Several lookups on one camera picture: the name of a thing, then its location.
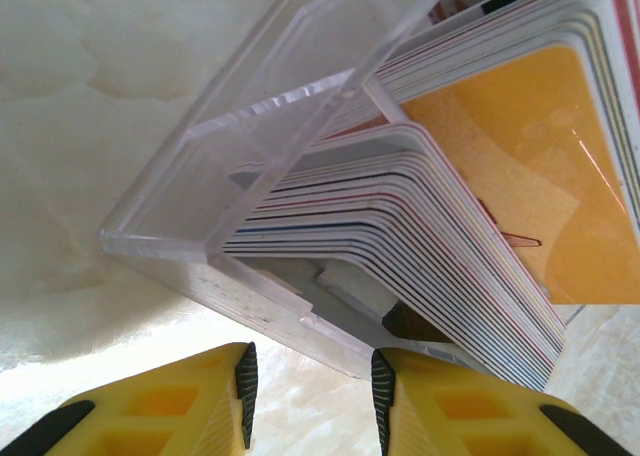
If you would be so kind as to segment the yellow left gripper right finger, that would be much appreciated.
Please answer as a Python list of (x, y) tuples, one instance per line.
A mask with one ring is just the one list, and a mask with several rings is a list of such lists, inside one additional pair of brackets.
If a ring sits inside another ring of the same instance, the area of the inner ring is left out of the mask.
[(371, 358), (382, 456), (628, 456), (565, 401), (400, 348)]

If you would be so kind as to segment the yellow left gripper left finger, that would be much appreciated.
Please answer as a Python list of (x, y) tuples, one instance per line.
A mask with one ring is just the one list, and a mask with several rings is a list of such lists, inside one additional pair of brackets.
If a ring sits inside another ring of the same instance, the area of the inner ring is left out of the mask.
[(245, 456), (256, 346), (234, 342), (78, 394), (0, 456)]

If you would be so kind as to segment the clear acrylic card box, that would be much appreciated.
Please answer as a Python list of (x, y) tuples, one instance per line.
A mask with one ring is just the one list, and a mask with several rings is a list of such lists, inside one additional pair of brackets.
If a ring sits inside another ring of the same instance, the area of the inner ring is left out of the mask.
[(405, 42), (485, 1), (276, 0), (109, 215), (104, 250), (353, 376), (384, 346), (494, 375), (350, 263), (224, 250), (312, 146), (345, 134), (417, 124), (471, 191), (378, 73)]

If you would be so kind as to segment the stack of plastic cards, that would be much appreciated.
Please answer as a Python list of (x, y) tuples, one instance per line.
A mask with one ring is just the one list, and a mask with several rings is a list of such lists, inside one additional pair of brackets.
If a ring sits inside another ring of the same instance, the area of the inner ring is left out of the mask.
[(405, 42), (378, 77), (405, 112), (416, 97), (551, 46), (578, 54), (640, 246), (640, 0), (487, 0)]
[(224, 250), (350, 263), (489, 372), (534, 390), (564, 344), (539, 284), (414, 123), (316, 143)]

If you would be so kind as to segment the orange plastic card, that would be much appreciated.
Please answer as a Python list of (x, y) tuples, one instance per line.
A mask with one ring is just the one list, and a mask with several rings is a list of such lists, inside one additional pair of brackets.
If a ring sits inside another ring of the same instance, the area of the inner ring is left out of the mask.
[(553, 302), (640, 304), (640, 246), (576, 51), (535, 51), (404, 110)]

